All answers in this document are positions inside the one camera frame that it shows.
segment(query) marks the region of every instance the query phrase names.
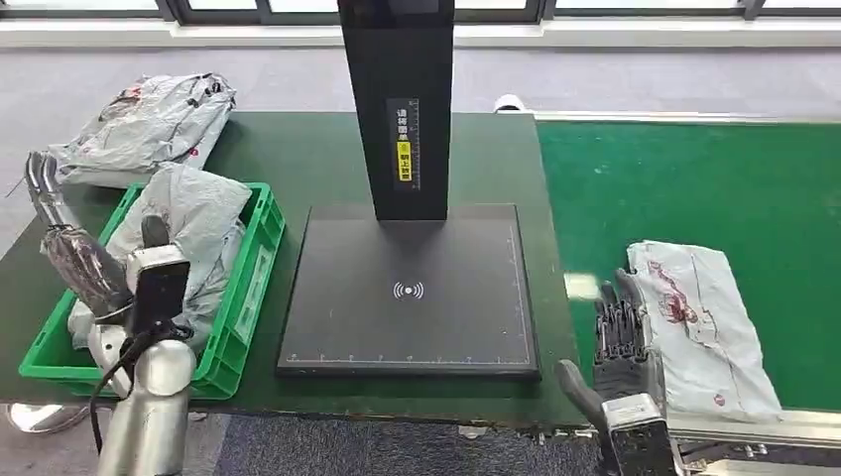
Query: green plastic crate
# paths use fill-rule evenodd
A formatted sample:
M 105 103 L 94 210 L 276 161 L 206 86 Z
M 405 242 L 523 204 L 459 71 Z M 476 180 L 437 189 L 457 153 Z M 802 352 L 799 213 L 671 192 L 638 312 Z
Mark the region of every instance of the green plastic crate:
M 225 400 L 233 397 L 239 388 L 260 306 L 284 234 L 284 217 L 269 185 L 246 185 L 251 188 L 251 197 L 240 213 L 246 226 L 245 237 L 207 345 L 198 356 L 191 384 L 194 399 Z M 142 190 L 143 186 L 136 184 L 126 191 L 102 230 L 100 243 L 108 242 Z M 23 377 L 59 383 L 75 395 L 89 396 L 101 380 L 102 372 L 88 352 L 73 350 L 71 346 L 67 317 L 75 300 L 73 292 L 64 292 L 18 372 Z

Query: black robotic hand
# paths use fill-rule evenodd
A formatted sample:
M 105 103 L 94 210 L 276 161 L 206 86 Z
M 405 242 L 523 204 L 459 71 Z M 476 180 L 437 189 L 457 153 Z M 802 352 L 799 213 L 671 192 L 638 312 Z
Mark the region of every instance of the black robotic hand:
M 625 271 L 616 272 L 616 284 L 616 289 L 602 285 L 595 303 L 593 388 L 568 360 L 557 363 L 555 375 L 599 432 L 603 473 L 677 474 L 665 423 L 661 359 L 649 348 L 642 299 Z
M 603 284 L 595 303 L 593 390 L 604 400 L 647 393 L 665 416 L 661 358 L 649 347 L 651 331 L 642 297 L 625 270 L 617 270 L 615 278 L 616 288 Z

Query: plastic bag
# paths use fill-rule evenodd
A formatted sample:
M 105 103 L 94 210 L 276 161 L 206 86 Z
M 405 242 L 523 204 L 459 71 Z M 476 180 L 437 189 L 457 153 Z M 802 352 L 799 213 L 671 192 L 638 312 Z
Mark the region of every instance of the plastic bag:
M 662 354 L 668 406 L 743 421 L 778 419 L 780 401 L 724 253 L 645 241 L 628 247 L 628 260 L 652 345 Z
M 144 76 L 124 89 L 69 144 L 48 146 L 62 183 L 126 188 L 160 164 L 201 169 L 235 105 L 215 73 Z
M 105 249 L 120 263 L 143 246 L 141 223 L 148 214 L 167 222 L 172 242 L 190 262 L 183 313 L 174 321 L 194 331 L 187 343 L 204 346 L 213 317 L 227 287 L 245 227 L 239 213 L 251 196 L 244 184 L 176 164 L 164 164 L 114 231 Z M 87 347 L 93 322 L 90 310 L 77 301 L 67 321 L 73 347 Z

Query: green table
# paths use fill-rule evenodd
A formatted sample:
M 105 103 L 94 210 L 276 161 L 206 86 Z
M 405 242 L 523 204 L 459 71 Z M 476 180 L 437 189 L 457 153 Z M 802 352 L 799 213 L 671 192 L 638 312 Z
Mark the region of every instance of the green table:
M 724 251 L 782 405 L 841 411 L 841 124 L 650 119 L 539 125 L 566 273 L 611 279 L 644 239 Z M 570 298 L 587 367 L 592 302 Z
M 577 350 L 535 122 L 527 116 L 455 115 L 451 153 L 451 203 L 518 205 L 544 375 L 540 383 L 276 378 L 277 348 L 309 208 L 370 203 L 370 194 L 354 114 L 243 112 L 232 116 L 206 168 L 234 179 L 268 182 L 288 228 L 239 392 L 227 402 L 198 405 L 221 412 L 478 421 L 544 429 L 585 425 L 550 371 L 557 359 L 576 359 Z M 91 230 L 101 229 L 119 196 L 88 187 L 68 191 L 68 200 Z M 2 401 L 71 400 L 60 387 L 17 375 L 63 289 L 38 254 L 43 230 L 32 223 L 0 262 L 7 326 L 0 334 Z
M 235 114 L 208 168 L 269 182 L 290 226 L 241 391 L 215 409 L 544 428 L 583 424 L 545 371 L 557 358 L 578 352 L 586 368 L 593 346 L 592 304 L 574 297 L 569 307 L 575 350 L 556 247 L 568 278 L 598 282 L 626 262 L 628 244 L 658 239 L 725 251 L 782 404 L 841 410 L 841 374 L 832 370 L 841 333 L 832 305 L 835 270 L 841 267 L 835 249 L 841 243 L 841 125 L 590 119 L 539 122 L 537 131 L 531 117 L 456 115 L 450 189 L 453 203 L 509 201 L 521 208 L 546 376 L 541 384 L 312 382 L 273 377 L 278 333 L 308 207 L 370 199 L 355 118 Z M 85 223 L 97 230 L 119 196 L 92 188 L 70 193 Z M 38 223 L 30 225 L 0 262 L 7 326 L 0 334 L 2 401 L 70 400 L 61 388 L 17 376 L 23 353 L 62 289 L 37 253 L 42 232 Z M 806 418 L 804 437 L 826 415 Z M 731 426 L 727 430 L 737 432 Z M 833 428 L 825 428 L 826 439 L 838 434 Z

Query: black cable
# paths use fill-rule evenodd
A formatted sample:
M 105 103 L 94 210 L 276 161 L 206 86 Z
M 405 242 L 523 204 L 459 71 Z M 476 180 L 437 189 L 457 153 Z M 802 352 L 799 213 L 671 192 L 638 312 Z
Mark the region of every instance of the black cable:
M 126 352 L 120 356 L 117 362 L 111 367 L 108 372 L 105 372 L 105 375 L 102 376 L 102 379 L 99 381 L 99 384 L 93 389 L 93 392 L 90 394 L 90 400 L 87 402 L 88 409 L 90 410 L 90 424 L 91 429 L 93 430 L 93 441 L 96 443 L 96 453 L 102 452 L 102 432 L 99 429 L 99 416 L 96 414 L 96 399 L 99 397 L 99 394 L 102 392 L 102 389 L 108 385 L 108 382 L 117 374 L 117 372 L 125 368 L 126 364 L 137 360 L 141 354 L 143 354 L 146 349 L 148 349 L 154 343 L 154 340 L 147 340 L 147 338 L 151 337 L 152 333 L 145 333 L 138 336 L 134 342 L 126 349 Z M 132 386 L 129 388 L 129 393 L 126 395 L 126 398 L 131 395 L 132 390 L 134 389 L 134 378 L 133 376 L 129 376 L 129 380 L 131 381 Z
M 105 386 L 108 385 L 108 382 L 111 381 L 120 369 L 125 369 L 126 365 L 136 362 L 144 352 L 156 343 L 167 339 L 185 341 L 192 338 L 193 334 L 194 332 L 190 327 L 177 325 L 171 321 L 166 326 L 156 327 L 147 332 L 138 334 L 135 337 L 134 342 L 132 342 L 126 351 L 120 355 L 117 362 L 114 363 L 107 372 L 105 372 L 102 379 L 93 389 L 93 392 L 91 392 L 90 400 L 87 402 L 90 413 L 90 425 L 93 430 L 93 441 L 96 443 L 97 454 L 102 452 L 102 432 L 99 428 L 99 415 L 96 414 L 96 399 L 99 397 L 99 394 L 102 393 Z M 129 388 L 126 398 L 128 398 L 134 390 L 134 375 L 129 374 L 129 381 L 131 382 L 131 387 Z

